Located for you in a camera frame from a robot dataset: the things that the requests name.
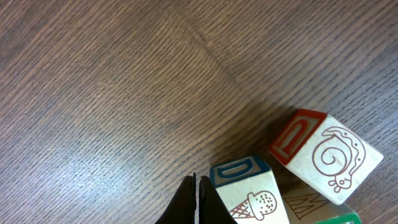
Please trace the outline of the ice cream picture block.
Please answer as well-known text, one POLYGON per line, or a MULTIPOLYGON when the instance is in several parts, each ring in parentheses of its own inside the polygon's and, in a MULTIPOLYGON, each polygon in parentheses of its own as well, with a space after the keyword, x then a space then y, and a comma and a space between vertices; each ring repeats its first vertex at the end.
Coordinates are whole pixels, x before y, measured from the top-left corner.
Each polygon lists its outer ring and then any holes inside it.
POLYGON ((259 156, 215 165, 210 180, 237 223, 290 223, 274 173, 259 156))

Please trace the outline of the blue sided wooden block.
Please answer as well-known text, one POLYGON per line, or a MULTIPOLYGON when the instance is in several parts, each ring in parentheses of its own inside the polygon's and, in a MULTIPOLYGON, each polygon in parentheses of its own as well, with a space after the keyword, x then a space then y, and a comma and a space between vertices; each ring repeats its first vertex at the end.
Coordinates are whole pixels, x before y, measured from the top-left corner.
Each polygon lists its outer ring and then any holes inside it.
POLYGON ((341 205, 384 156, 331 115, 298 109, 270 146, 289 171, 341 205))

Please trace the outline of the green letter F block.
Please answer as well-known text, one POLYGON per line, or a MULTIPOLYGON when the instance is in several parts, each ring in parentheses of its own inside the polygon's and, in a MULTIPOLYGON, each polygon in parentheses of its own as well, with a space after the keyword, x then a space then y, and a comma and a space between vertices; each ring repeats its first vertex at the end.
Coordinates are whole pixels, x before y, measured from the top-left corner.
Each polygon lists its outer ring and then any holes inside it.
POLYGON ((362 224, 346 204, 335 205, 310 186, 282 195, 290 224, 362 224))

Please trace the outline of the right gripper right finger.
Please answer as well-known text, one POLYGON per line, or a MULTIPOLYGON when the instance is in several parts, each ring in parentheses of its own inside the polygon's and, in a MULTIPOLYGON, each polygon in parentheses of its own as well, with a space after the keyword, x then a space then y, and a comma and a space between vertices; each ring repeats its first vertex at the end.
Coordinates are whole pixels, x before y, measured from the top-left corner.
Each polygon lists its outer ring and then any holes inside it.
POLYGON ((237 224, 207 176, 199 184, 199 224, 237 224))

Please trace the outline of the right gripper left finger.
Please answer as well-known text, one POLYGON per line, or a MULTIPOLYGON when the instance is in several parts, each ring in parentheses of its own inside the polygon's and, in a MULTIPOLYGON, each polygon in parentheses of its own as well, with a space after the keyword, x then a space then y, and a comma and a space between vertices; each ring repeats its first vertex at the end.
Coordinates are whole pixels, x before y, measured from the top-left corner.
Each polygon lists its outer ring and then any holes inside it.
POLYGON ((196 173, 183 178, 167 208, 155 224, 194 224, 196 201, 196 173))

